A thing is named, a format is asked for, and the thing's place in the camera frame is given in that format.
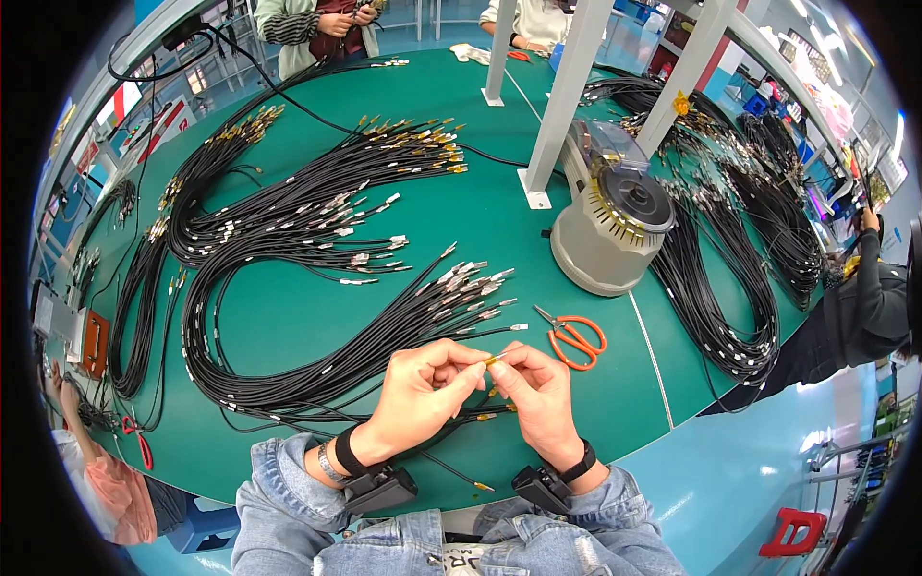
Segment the black wrist strap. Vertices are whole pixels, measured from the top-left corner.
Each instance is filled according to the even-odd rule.
[[[558,476],[560,476],[561,481],[564,484],[570,484],[576,478],[588,472],[589,468],[591,468],[593,464],[596,463],[596,451],[593,450],[592,444],[590,444],[584,438],[581,438],[580,440],[583,441],[583,460],[568,470],[558,472]]]
[[[337,460],[342,465],[343,468],[346,468],[346,471],[349,472],[349,475],[353,478],[359,476],[365,476],[368,474],[368,468],[363,466],[359,459],[355,457],[355,454],[352,453],[352,448],[349,446],[349,437],[352,436],[352,432],[359,425],[356,424],[351,428],[347,428],[342,434],[337,437]]]

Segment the green workbench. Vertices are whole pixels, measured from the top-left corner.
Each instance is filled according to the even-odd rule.
[[[458,63],[447,50],[413,53],[402,67],[371,68],[308,82],[290,91],[295,100],[336,123],[353,125],[362,115],[382,114],[382,119],[428,120],[454,117],[467,123],[457,142],[470,144],[505,159],[527,160],[538,134],[536,113],[543,112],[553,75],[541,62],[510,60],[509,78],[503,83],[502,108],[490,108],[480,92],[487,68]],[[272,99],[269,104],[282,102]],[[604,106],[580,113],[606,113]],[[166,182],[192,151],[227,118],[232,109],[209,114],[184,134],[153,154],[140,185],[140,201],[124,229],[113,230],[107,220],[89,238],[90,250],[99,246],[101,258],[88,298],[104,286],[140,228],[157,216],[157,202]],[[236,163],[253,164],[264,173],[263,185],[286,178],[341,140],[342,134],[288,106],[265,139],[247,150]],[[538,304],[551,314],[581,314],[596,321],[609,339],[608,350],[588,372],[573,372],[573,413],[581,435],[590,439],[599,458],[611,462],[644,447],[693,417],[713,402],[705,382],[701,354],[685,334],[668,303],[665,291],[647,273],[632,294],[605,299],[582,291],[561,272],[541,231],[549,228],[569,203],[565,182],[552,177],[548,194],[551,210],[530,210],[515,169],[466,154],[469,171],[421,179],[370,190],[370,201],[394,192],[401,198],[391,209],[357,229],[357,238],[382,238],[406,234],[410,245],[399,253],[416,271],[381,276],[365,286],[341,286],[303,268],[282,262],[247,265],[230,284],[221,309],[221,342],[240,374],[268,374],[288,370],[318,359],[348,341],[365,326],[413,277],[441,251],[458,241],[449,262],[490,262],[489,270],[514,267],[515,273],[492,300],[518,298],[502,315],[479,325],[480,329],[529,323],[524,332],[489,335],[468,342],[499,351],[517,338],[551,354],[548,326],[532,309]],[[131,174],[137,180],[140,170]],[[232,173],[205,202],[209,211],[251,194],[254,184]],[[749,304],[742,288],[702,242],[718,299],[727,318],[745,329],[751,324]],[[117,284],[124,280],[131,260],[124,259],[120,276],[96,297],[94,309],[112,318]],[[162,336],[167,289],[178,262],[167,257],[160,278],[153,342]],[[195,276],[190,273],[188,283]],[[785,337],[802,322],[779,287],[775,295]],[[179,323],[182,302],[176,307],[168,335],[164,414],[160,426],[145,436],[154,456],[154,477],[189,492],[223,502],[234,502],[237,487],[251,475],[249,447],[259,441],[293,433],[286,428],[241,434],[225,424],[219,408],[190,382],[183,365]],[[134,330],[129,320],[126,337]],[[123,346],[127,354],[129,346]],[[148,376],[130,405],[143,421],[154,399],[159,348],[151,353]],[[713,366],[715,387],[721,393],[731,382]],[[365,385],[378,382],[375,379]],[[471,402],[477,401],[475,393]],[[353,413],[371,413],[377,394],[351,406]],[[500,404],[497,396],[491,402]],[[239,414],[228,414],[238,428],[265,424]],[[317,425],[337,432],[345,425]],[[119,434],[119,447],[111,434],[96,438],[113,454],[121,453],[132,466],[144,470],[134,437]],[[431,453],[474,479],[496,488],[482,492],[466,485],[432,462],[415,458],[406,468],[420,486],[419,496],[399,511],[429,508],[453,510],[513,495],[510,480],[537,460],[525,445],[514,415],[462,427]]]

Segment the orange handle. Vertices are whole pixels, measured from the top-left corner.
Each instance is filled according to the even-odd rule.
[[[592,328],[593,331],[596,333],[596,335],[598,336],[598,341],[600,342],[600,344],[598,345],[598,348],[592,346],[591,344],[589,344],[589,341],[588,341],[588,340],[586,340],[585,338],[583,338],[583,335],[581,335],[580,333],[576,332],[576,329],[573,328],[572,326],[570,326],[570,325],[568,324],[568,325],[564,326],[564,328],[566,328],[567,332],[569,332],[570,334],[572,334],[573,337],[576,338],[576,340],[579,341],[579,345],[582,345],[582,346],[579,346],[576,342],[574,342],[574,341],[571,340],[570,338],[567,338],[565,335],[558,334],[558,337],[559,337],[561,340],[563,340],[564,342],[566,342],[567,344],[570,344],[571,346],[575,346],[575,347],[578,347],[578,348],[587,347],[587,348],[589,348],[590,350],[592,350],[592,352],[595,353],[595,354],[601,354],[602,352],[605,352],[605,349],[606,349],[607,347],[609,347],[609,341],[608,341],[608,339],[605,337],[605,333],[602,332],[602,329],[598,327],[598,324],[594,323],[593,321],[589,320],[588,318],[584,318],[583,316],[561,316],[561,317],[558,318],[557,320],[560,321],[560,322],[565,322],[565,323],[568,323],[568,322],[578,322],[578,323],[580,323],[580,324],[585,324],[585,325],[589,326],[589,327]]]
[[[588,364],[577,364],[576,362],[567,358],[566,354],[564,354],[563,351],[561,350],[561,345],[558,344],[557,342],[558,338],[560,338],[560,340],[562,340],[563,342],[566,342],[570,346],[575,347],[577,350],[585,353],[589,357],[589,360],[590,360],[589,363]],[[571,338],[568,338],[565,335],[562,335],[560,333],[555,333],[553,330],[548,331],[548,339],[550,340],[550,347],[554,348],[554,352],[557,353],[557,358],[561,359],[561,362],[563,362],[570,368],[574,370],[585,371],[585,370],[590,370],[594,366],[596,366],[596,354],[595,352],[593,352],[591,348],[585,347],[579,342],[575,342]]]

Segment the pink sleeve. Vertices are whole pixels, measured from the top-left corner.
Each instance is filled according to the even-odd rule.
[[[106,452],[102,454],[95,462],[87,462],[84,476],[102,504],[118,521],[131,505],[131,488],[128,487],[128,478],[124,474],[124,464],[119,465],[120,463]]]

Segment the denim sleeve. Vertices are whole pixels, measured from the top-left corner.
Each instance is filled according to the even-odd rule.
[[[342,491],[304,472],[304,450],[316,444],[312,434],[298,434],[250,450],[253,479],[237,490],[234,576],[309,574],[314,557],[333,544],[329,533],[349,525]]]
[[[609,477],[598,488],[571,496],[567,520],[586,529],[602,546],[642,574],[685,574],[663,542],[653,506],[626,470],[609,464]]]

